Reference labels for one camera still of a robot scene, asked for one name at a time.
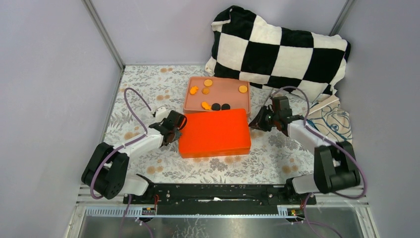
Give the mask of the orange tin lid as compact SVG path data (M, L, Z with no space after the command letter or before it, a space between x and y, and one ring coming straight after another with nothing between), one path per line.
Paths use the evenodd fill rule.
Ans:
M251 136L244 109L193 113L186 118L178 147L182 158L249 154Z

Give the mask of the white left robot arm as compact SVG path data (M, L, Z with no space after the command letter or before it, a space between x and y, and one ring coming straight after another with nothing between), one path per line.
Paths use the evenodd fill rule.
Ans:
M177 111L158 109L154 113L156 122L145 128L145 132L126 142L110 145L105 142L96 146L81 176L83 184L90 188L93 199L113 199L119 194L134 195L139 202L152 201L152 182L141 175L128 175L130 159L167 146L181 137L187 117Z

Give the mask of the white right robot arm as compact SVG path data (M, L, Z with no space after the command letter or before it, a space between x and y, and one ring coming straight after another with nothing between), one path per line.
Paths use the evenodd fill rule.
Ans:
M335 193L360 185L361 174L351 143L333 142L316 131L304 116L293 114L287 97L274 97L271 102L260 108L249 127L261 131L275 128L298 141L314 157L311 174L287 180L284 198L288 203L297 204L306 193Z

